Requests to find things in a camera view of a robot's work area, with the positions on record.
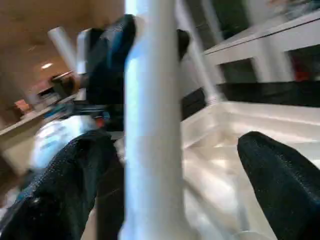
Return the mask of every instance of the ceiling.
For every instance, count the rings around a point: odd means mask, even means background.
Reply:
[[[21,98],[21,90],[28,93],[39,82],[69,71],[49,30],[63,27],[76,44],[80,31],[106,25],[122,12],[122,0],[0,0],[0,82],[20,88],[11,91],[10,102]],[[52,66],[42,69],[47,63]]]
[[[91,18],[89,0],[1,0],[0,50],[16,44],[42,45],[48,30]]]

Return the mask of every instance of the black glove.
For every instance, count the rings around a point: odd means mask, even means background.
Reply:
[[[79,240],[113,162],[117,152],[103,130],[72,140],[20,193],[0,222],[0,239]]]
[[[320,238],[320,170],[295,149],[260,132],[237,150],[255,196],[279,240]]]

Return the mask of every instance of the white metal pole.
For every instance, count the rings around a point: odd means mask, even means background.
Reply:
[[[184,0],[177,0],[176,17],[182,29],[188,31],[191,35],[188,53],[200,76],[206,102],[208,105],[215,104],[221,100],[220,93],[216,90],[215,83],[225,82],[221,70],[218,66],[212,65],[208,67],[201,40]]]
[[[220,29],[219,19],[213,2],[211,0],[201,0],[201,6],[215,43],[219,44],[223,42],[224,37]]]
[[[68,68],[77,74],[76,49],[62,27],[56,27],[48,32],[49,38],[55,45]]]
[[[175,1],[127,0],[125,11],[136,16],[137,36],[125,71],[128,185],[120,239],[194,240],[183,200]]]

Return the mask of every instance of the glass panel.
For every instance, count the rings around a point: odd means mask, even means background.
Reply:
[[[320,81],[320,45],[289,51],[297,82]]]
[[[205,13],[202,7],[201,0],[185,0],[188,5],[190,14],[194,21],[199,37],[202,41],[205,50],[212,48],[216,43],[213,38],[213,33],[208,25]]]
[[[228,62],[220,65],[228,84],[257,83],[251,59]]]
[[[242,0],[211,0],[224,39],[250,27]]]

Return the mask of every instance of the white pole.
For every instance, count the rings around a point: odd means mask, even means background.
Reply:
[[[184,211],[174,0],[127,0],[137,36],[125,71],[122,240],[195,240]]]
[[[62,27],[56,27],[50,30],[48,35],[65,64],[74,74],[77,74],[76,50],[65,30]]]
[[[201,40],[184,0],[177,0],[176,16],[182,29],[188,31],[191,35],[188,53],[200,76],[207,104],[211,105],[220,102],[221,96],[215,88],[215,83],[224,83],[224,77],[218,66],[207,66]]]

